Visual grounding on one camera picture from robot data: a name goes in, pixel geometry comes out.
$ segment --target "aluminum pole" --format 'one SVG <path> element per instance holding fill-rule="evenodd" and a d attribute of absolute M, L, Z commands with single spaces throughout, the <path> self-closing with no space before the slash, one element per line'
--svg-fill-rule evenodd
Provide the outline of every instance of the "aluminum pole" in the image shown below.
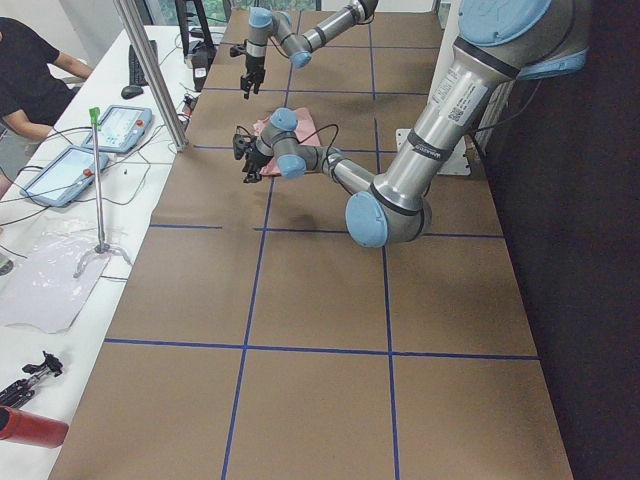
<path fill-rule="evenodd" d="M 100 110 L 91 110 L 91 135 L 93 137 L 93 184 L 96 188 L 96 210 L 98 214 L 98 246 L 96 252 L 104 253 L 109 250 L 105 242 L 104 211 L 102 209 L 102 179 L 100 177 L 100 147 L 98 145 L 98 115 Z"/>
<path fill-rule="evenodd" d="M 188 140 L 184 134 L 182 123 L 178 120 L 178 115 L 171 102 L 167 84 L 164 82 L 160 66 L 151 49 L 149 37 L 147 37 L 147 32 L 144 29 L 135 1 L 113 0 L 113 2 L 118 11 L 118 15 L 120 15 L 124 29 L 127 31 L 133 50 L 136 52 L 138 60 L 140 60 L 142 71 L 144 72 L 147 82 L 149 82 L 151 93 L 160 109 L 160 114 L 169 130 L 173 143 L 178 151 L 182 151 L 186 148 Z"/>

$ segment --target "pink cloth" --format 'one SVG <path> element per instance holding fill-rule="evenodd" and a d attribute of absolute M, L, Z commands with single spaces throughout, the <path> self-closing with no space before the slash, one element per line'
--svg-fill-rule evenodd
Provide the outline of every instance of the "pink cloth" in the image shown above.
<path fill-rule="evenodd" d="M 311 118 L 311 113 L 309 113 L 309 109 L 302 107 L 293 111 L 298 117 L 298 127 L 296 128 L 295 134 L 298 137 L 298 140 L 305 140 L 301 145 L 310 145 L 312 147 L 320 146 L 320 138 L 318 135 L 314 133 L 316 131 L 316 125 L 313 123 L 313 118 Z M 253 124 L 253 130 L 256 135 L 260 135 L 262 129 L 269 122 L 269 117 L 264 120 L 258 120 Z M 280 169 L 278 168 L 278 164 L 276 163 L 276 159 L 273 158 L 271 161 L 260 169 L 260 174 L 264 176 L 277 176 L 280 175 Z"/>

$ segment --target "touchscreen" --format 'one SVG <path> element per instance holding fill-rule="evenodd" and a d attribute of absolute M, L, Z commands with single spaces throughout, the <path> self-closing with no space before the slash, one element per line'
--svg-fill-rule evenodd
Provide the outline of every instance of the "touchscreen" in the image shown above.
<path fill-rule="evenodd" d="M 58 200 L 68 187 L 83 176 L 86 168 L 93 170 L 93 155 L 82 150 L 69 150 L 54 165 L 46 170 L 28 190 L 30 196 L 41 196 Z"/>
<path fill-rule="evenodd" d="M 131 108 L 112 108 L 106 118 L 100 119 L 98 145 L 120 148 L 127 141 L 129 132 L 136 126 L 140 110 Z"/>

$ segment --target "red cylinder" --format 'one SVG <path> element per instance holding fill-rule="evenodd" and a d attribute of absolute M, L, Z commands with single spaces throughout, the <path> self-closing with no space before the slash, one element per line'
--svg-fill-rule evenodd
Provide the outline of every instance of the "red cylinder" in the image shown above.
<path fill-rule="evenodd" d="M 0 440 L 56 448 L 68 430 L 69 425 L 60 420 L 0 406 Z"/>

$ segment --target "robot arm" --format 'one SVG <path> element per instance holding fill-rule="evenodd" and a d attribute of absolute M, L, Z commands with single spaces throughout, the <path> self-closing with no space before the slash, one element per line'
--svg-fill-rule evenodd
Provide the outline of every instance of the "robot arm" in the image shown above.
<path fill-rule="evenodd" d="M 516 78 L 572 73 L 586 58 L 587 0 L 466 0 L 460 15 L 448 74 L 387 172 L 374 175 L 335 148 L 299 145 L 296 117 L 287 109 L 276 111 L 251 142 L 247 165 L 256 168 L 275 157 L 285 178 L 315 171 L 341 184 L 352 194 L 346 222 L 360 245 L 381 247 L 418 237 L 431 222 L 425 199 L 431 180 L 495 88 Z"/>
<path fill-rule="evenodd" d="M 235 45 L 231 56 L 246 57 L 247 73 L 240 78 L 240 88 L 249 98 L 251 90 L 257 94 L 264 82 L 264 60 L 267 42 L 273 37 L 295 68 L 302 68 L 311 61 L 311 53 L 324 47 L 329 41 L 354 25 L 373 18 L 378 0 L 351 0 L 351 2 L 303 35 L 292 30 L 291 17 L 284 12 L 272 12 L 253 7 L 249 14 L 249 37 L 243 45 Z"/>

